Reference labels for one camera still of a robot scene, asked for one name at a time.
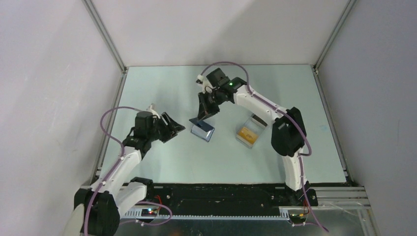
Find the blue card holder wallet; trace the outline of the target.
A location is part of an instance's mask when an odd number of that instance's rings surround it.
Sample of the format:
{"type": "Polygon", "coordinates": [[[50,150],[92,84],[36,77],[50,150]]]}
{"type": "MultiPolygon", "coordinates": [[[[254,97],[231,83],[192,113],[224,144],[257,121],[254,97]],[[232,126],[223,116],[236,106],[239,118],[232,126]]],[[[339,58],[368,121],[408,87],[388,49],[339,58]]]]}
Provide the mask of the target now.
{"type": "Polygon", "coordinates": [[[211,140],[211,137],[215,131],[215,128],[212,125],[206,123],[203,120],[198,121],[197,118],[191,118],[189,121],[192,123],[192,134],[194,134],[202,140],[205,140],[206,142],[209,142],[211,140]]]}

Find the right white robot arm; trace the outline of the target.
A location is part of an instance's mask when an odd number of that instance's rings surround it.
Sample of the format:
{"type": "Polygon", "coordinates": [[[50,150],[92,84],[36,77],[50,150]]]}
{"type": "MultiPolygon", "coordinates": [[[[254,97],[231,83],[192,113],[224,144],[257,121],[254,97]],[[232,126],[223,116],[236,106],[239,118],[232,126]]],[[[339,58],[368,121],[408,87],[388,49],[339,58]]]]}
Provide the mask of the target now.
{"type": "Polygon", "coordinates": [[[202,91],[198,93],[199,110],[197,122],[219,113],[219,106],[231,102],[259,117],[272,128],[271,146],[282,156],[285,169],[285,184],[288,203],[300,205],[306,198],[302,187],[306,184],[298,157],[306,145],[306,130],[300,110],[286,109],[259,94],[248,81],[239,77],[230,79],[217,68],[208,75],[198,75],[196,83],[202,91]]]}

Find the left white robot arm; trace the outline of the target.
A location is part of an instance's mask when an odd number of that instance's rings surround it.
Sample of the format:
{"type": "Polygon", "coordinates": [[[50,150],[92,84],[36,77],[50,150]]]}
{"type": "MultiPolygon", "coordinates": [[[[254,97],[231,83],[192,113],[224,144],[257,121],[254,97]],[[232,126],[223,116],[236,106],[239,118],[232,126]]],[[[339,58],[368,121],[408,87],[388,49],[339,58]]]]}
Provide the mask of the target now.
{"type": "Polygon", "coordinates": [[[165,208],[172,218],[172,210],[155,200],[153,181],[135,177],[126,183],[132,170],[143,160],[154,141],[166,143],[185,127],[167,113],[159,114],[154,104],[146,110],[136,110],[134,125],[123,141],[106,135],[120,145],[120,155],[113,165],[89,187],[81,187],[74,196],[74,209],[65,228],[65,236],[113,236],[123,224],[121,219],[135,205],[150,206],[154,214],[165,208]]]}

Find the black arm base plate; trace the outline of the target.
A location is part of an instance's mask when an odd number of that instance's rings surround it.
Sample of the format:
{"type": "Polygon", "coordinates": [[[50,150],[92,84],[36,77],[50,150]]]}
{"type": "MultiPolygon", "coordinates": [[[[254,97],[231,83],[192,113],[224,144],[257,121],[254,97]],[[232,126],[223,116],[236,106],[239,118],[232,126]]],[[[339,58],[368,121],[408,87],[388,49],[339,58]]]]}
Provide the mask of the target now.
{"type": "Polygon", "coordinates": [[[154,184],[145,200],[167,206],[173,215],[273,216],[284,207],[318,206],[316,191],[293,191],[283,183],[154,184]]]}

